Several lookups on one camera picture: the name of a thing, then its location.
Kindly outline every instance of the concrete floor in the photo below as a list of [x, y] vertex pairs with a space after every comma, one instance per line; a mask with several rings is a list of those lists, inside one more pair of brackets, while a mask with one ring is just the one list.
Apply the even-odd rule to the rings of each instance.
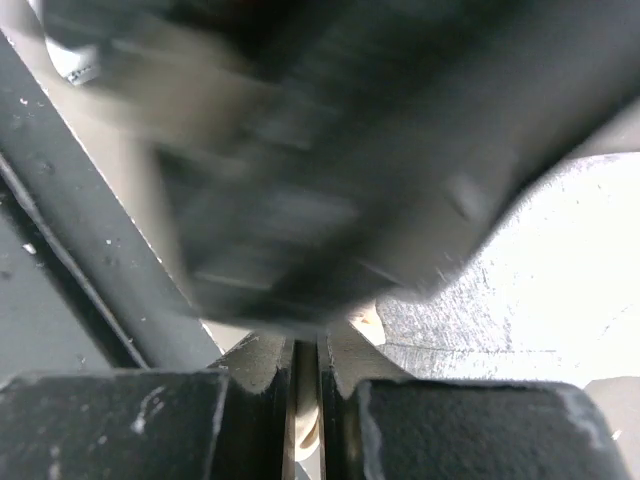
[[[170, 229], [164, 220], [157, 180], [147, 168], [140, 145], [125, 128], [104, 118], [113, 118], [113, 106], [65, 85], [55, 74], [41, 42], [10, 34], [17, 51], [56, 105], [61, 115], [102, 172], [114, 193], [129, 212], [167, 269], [179, 280], [180, 268], [174, 255]], [[627, 122], [629, 131], [619, 130], [604, 142], [604, 150], [637, 150], [640, 129]], [[210, 323], [219, 346], [228, 350], [246, 333], [241, 329]], [[604, 411], [612, 435], [617, 439], [634, 478], [640, 479], [640, 379], [620, 378], [592, 382], [587, 392]]]

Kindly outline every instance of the white paint speck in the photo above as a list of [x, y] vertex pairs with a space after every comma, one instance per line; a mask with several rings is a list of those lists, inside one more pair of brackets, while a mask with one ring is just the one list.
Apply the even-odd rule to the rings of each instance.
[[60, 480], [61, 478], [60, 462], [53, 462], [49, 467], [49, 480]]
[[591, 416], [592, 406], [585, 402], [584, 394], [574, 387], [558, 388], [556, 392], [564, 401], [567, 420], [589, 438], [591, 447], [596, 450], [606, 448], [601, 438], [600, 427]]
[[138, 435], [142, 435], [144, 433], [145, 424], [146, 424], [146, 422], [145, 422], [144, 418], [137, 417], [133, 421], [133, 423], [131, 424], [131, 430], [133, 430]]
[[28, 253], [30, 253], [31, 255], [35, 255], [36, 254], [36, 247], [34, 247], [33, 245], [31, 245], [30, 243], [25, 243], [22, 248], [24, 248]]
[[[140, 412], [138, 416], [131, 424], [131, 430], [138, 435], [142, 435], [144, 433], [144, 429], [147, 425], [147, 421], [153, 418], [160, 410], [164, 408], [164, 403], [160, 401], [160, 399], [156, 398], [162, 392], [164, 392], [165, 387], [157, 387], [149, 392], [149, 395], [142, 399], [140, 402]], [[155, 407], [147, 414], [147, 410], [149, 408], [149, 403], [154, 403]]]

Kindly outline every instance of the scratched surface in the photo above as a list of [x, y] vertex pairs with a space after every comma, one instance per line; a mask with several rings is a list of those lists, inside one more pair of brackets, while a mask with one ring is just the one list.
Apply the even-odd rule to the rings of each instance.
[[216, 372], [11, 380], [0, 389], [0, 478], [209, 478], [227, 385]]
[[346, 435], [361, 443], [350, 468], [367, 478], [630, 478], [575, 387], [372, 381], [349, 403]]

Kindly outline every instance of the metal frame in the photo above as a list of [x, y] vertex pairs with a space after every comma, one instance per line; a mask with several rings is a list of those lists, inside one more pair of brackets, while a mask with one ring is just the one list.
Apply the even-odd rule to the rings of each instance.
[[195, 315], [174, 313], [190, 307], [3, 35], [0, 63], [2, 171], [31, 221], [140, 366], [211, 364], [219, 349]]

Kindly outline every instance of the gray surface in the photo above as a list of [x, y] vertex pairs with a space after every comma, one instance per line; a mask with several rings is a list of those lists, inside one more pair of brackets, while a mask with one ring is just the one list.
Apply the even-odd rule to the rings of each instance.
[[576, 387], [372, 382], [356, 393], [368, 478], [630, 479], [604, 418]]
[[14, 222], [0, 212], [0, 384], [10, 375], [45, 366], [109, 369], [76, 313], [50, 283], [38, 252], [31, 255], [25, 249]]
[[560, 165], [443, 292], [378, 301], [382, 350], [429, 378], [640, 376], [639, 183], [640, 154]]
[[633, 478], [640, 478], [640, 378], [590, 383], [589, 396], [604, 413]]

